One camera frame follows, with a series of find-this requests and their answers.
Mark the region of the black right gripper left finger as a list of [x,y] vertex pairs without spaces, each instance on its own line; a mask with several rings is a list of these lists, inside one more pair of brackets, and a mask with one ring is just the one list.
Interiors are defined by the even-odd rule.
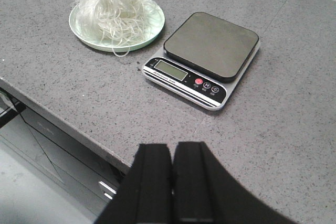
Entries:
[[171,223],[171,156],[165,144],[140,144],[117,194],[96,223]]

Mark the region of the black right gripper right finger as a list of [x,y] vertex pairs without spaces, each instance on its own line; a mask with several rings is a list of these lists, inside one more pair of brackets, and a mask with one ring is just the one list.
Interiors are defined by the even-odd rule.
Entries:
[[292,223],[246,190],[204,142],[178,143],[174,223]]

